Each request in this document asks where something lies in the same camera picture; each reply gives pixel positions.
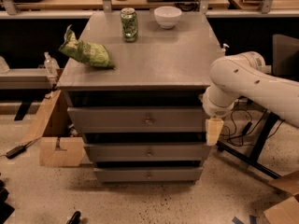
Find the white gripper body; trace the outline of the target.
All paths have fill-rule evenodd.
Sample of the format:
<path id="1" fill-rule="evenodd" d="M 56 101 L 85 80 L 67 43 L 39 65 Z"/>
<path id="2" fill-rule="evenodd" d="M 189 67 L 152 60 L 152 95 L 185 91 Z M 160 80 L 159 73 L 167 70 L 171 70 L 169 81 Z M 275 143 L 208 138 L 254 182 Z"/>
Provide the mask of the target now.
<path id="1" fill-rule="evenodd" d="M 206 89 L 202 97 L 203 108 L 211 118 L 224 118 L 233 109 L 235 96 L 220 89 Z"/>

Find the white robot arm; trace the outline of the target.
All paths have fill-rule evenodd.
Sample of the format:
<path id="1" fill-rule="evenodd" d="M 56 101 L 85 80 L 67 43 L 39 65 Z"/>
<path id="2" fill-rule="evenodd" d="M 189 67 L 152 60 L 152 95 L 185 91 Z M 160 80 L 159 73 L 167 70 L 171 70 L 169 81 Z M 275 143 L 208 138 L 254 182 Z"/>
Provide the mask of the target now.
<path id="1" fill-rule="evenodd" d="M 214 146 L 223 127 L 222 119 L 241 96 L 272 111 L 291 125 L 299 126 L 299 83 L 267 75 L 263 57 L 254 51 L 223 56 L 209 67 L 210 86 L 201 102 L 206 120 L 206 143 Z"/>

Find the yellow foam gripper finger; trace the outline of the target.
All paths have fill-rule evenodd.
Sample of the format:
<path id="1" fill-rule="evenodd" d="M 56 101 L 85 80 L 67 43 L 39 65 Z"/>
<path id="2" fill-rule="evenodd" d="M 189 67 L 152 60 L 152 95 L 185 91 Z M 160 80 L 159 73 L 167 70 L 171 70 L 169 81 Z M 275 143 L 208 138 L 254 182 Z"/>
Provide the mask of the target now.
<path id="1" fill-rule="evenodd" d="M 209 146 L 215 146 L 217 144 L 222 127 L 222 119 L 210 118 L 206 120 L 206 143 Z"/>

